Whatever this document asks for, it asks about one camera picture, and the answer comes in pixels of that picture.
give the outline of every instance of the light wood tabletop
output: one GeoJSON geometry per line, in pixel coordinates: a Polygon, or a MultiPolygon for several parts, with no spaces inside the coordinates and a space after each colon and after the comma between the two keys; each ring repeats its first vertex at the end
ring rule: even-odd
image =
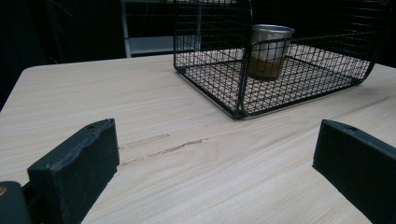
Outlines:
{"type": "Polygon", "coordinates": [[[114,118],[120,166],[84,223],[368,223],[312,167],[318,130],[332,119],[395,147],[395,114],[396,69],[379,64],[358,87],[248,120],[172,55],[32,67],[0,113],[0,181],[27,183],[33,162],[114,118]]]}

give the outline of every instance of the metal wire mesh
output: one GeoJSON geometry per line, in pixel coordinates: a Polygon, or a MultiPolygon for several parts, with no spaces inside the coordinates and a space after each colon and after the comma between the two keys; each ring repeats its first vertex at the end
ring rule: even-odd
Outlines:
{"type": "MultiPolygon", "coordinates": [[[[235,119],[264,114],[362,83],[375,64],[383,31],[387,31],[387,26],[378,22],[386,18],[386,7],[375,1],[367,5],[367,1],[345,0],[344,11],[358,14],[370,9],[373,13],[370,18],[347,15],[351,20],[341,17],[344,26],[336,23],[333,29],[321,27],[312,31],[306,27],[316,25],[307,17],[309,13],[317,16],[317,12],[313,5],[302,2],[305,7],[296,11],[305,11],[303,16],[283,14],[292,10],[293,1],[258,1],[252,5],[262,7],[257,10],[260,16],[252,17],[248,0],[175,0],[176,70],[235,119]],[[359,2],[365,9],[355,8],[359,2]],[[375,22],[363,24],[369,20],[375,22]],[[297,32],[293,38],[250,43],[252,21],[286,24],[297,32]],[[275,60],[261,62],[252,57],[262,46],[285,50],[286,42],[290,43],[289,48],[278,65],[275,60]],[[278,77],[257,77],[257,71],[263,68],[264,73],[278,77]]],[[[332,6],[323,1],[318,7],[323,9],[326,4],[332,6]]],[[[339,13],[330,13],[323,20],[333,20],[339,13]]]]}

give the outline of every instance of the metal cup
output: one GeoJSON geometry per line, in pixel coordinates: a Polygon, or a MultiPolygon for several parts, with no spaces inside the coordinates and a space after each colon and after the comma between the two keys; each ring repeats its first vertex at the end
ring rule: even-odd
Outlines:
{"type": "Polygon", "coordinates": [[[288,53],[294,30],[277,25],[253,25],[253,44],[248,71],[252,77],[277,78],[281,75],[285,55],[288,53]],[[279,39],[275,42],[254,44],[258,41],[279,39]]]}

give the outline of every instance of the black wire basket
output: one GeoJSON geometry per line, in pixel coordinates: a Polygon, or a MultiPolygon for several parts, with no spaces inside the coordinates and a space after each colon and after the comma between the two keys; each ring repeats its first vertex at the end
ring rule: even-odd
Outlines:
{"type": "Polygon", "coordinates": [[[361,84],[391,15],[383,0],[175,0],[175,8],[174,67],[234,119],[361,84]],[[253,24],[295,33],[253,42],[253,24]],[[264,48],[286,51],[281,64],[254,57],[264,48]],[[260,67],[276,77],[257,76],[260,67]]]}

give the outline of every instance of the wood grain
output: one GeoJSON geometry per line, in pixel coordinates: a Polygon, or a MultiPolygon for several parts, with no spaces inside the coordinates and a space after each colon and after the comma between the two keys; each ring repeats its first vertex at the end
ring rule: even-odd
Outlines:
{"type": "Polygon", "coordinates": [[[359,87],[232,120],[172,60],[25,70],[0,113],[0,179],[25,184],[34,161],[114,118],[121,163],[84,223],[369,223],[312,159],[322,119],[396,146],[396,69],[377,64],[359,87]]]}

